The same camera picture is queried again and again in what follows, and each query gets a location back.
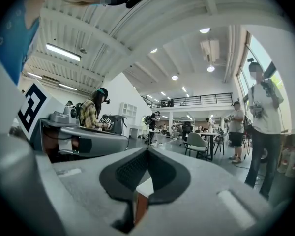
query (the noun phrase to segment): dark jeans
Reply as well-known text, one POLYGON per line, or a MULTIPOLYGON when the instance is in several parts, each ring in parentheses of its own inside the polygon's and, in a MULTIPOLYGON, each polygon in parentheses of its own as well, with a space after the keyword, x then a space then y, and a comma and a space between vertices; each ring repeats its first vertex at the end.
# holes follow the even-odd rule
POLYGON ((268 152, 268 156, 266 174, 260 189, 260 194, 268 199, 280 153, 280 135, 264 134, 254 129, 252 133, 252 146, 252 159, 245 183, 254 188, 260 166, 260 159, 265 148, 268 152))
MULTIPOLYGON (((153 130, 153 131, 155 129, 155 127, 153 127, 153 126, 149 126, 148 128, 151 129, 151 130, 153 130)), ((148 140, 147 140, 147 144, 148 145, 151 145, 152 144, 153 136, 154 136, 154 132, 149 132, 148 133, 148 140)))

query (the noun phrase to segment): shoe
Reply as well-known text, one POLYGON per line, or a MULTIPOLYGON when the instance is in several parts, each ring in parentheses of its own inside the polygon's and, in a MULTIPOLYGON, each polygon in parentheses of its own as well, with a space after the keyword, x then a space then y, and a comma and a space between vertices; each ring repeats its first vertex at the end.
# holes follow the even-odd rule
POLYGON ((234 164, 241 163, 241 159, 239 157, 236 157, 236 159, 233 160, 232 163, 234 164))
POLYGON ((233 156, 230 156, 228 159, 235 160, 236 158, 237 158, 237 156, 236 155, 233 155, 233 156))

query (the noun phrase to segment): person in black clothing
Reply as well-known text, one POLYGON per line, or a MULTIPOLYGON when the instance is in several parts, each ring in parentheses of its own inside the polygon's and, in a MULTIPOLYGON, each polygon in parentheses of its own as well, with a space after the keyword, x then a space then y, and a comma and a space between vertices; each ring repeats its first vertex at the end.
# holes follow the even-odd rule
MULTIPOLYGON (((159 111, 156 111, 155 113, 153 113, 151 115, 151 124, 148 126, 148 128, 151 129, 151 130, 153 130, 153 131, 155 129, 156 122, 159 122, 160 121, 159 119, 156 119, 156 116, 160 116, 160 112, 159 111)), ((148 140, 147 140, 147 144, 148 145, 151 145, 152 144, 153 136, 154 136, 154 132, 149 132, 148 133, 148 140)))

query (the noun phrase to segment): railing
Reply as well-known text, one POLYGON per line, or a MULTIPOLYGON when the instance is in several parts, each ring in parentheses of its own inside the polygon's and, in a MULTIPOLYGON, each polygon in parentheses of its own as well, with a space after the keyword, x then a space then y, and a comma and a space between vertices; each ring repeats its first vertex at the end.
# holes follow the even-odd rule
POLYGON ((150 101, 143 98, 151 108, 164 108, 164 107, 178 107, 178 106, 193 106, 217 103, 233 103, 232 93, 219 93, 200 95, 186 98, 176 98, 171 100, 161 100, 158 102, 150 101))

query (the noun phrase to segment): blue sleeve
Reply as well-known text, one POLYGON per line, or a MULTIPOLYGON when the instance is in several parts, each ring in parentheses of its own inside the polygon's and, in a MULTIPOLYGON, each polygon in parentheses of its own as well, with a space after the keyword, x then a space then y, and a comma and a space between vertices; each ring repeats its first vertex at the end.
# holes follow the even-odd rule
POLYGON ((16 85, 25 62, 35 49, 39 28, 37 18, 31 28, 26 29, 24 16, 24 0, 18 0, 0 24, 0 62, 16 85))

